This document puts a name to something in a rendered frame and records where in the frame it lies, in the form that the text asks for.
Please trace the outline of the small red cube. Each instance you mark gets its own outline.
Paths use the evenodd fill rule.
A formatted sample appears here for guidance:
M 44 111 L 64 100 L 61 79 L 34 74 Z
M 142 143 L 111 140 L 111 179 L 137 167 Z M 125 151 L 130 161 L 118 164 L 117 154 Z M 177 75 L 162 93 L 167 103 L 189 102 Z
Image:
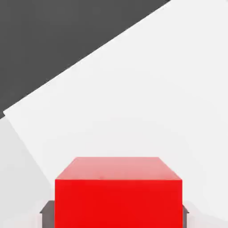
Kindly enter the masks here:
M 54 212 L 54 228 L 182 228 L 182 179 L 158 157 L 77 157 Z

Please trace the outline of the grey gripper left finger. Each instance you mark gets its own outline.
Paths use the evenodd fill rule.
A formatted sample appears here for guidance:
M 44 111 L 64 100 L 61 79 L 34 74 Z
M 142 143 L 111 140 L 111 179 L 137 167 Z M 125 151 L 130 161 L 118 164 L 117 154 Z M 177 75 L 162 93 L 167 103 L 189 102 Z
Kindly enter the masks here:
M 54 205 L 54 200 L 49 200 L 39 212 L 35 213 L 35 228 L 55 228 Z

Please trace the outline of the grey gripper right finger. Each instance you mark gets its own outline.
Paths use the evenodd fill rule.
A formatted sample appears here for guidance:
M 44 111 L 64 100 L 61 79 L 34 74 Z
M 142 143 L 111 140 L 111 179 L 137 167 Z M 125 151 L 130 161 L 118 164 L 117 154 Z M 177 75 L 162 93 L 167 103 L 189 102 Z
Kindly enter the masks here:
M 183 204 L 183 228 L 194 228 L 195 209 L 193 204 Z

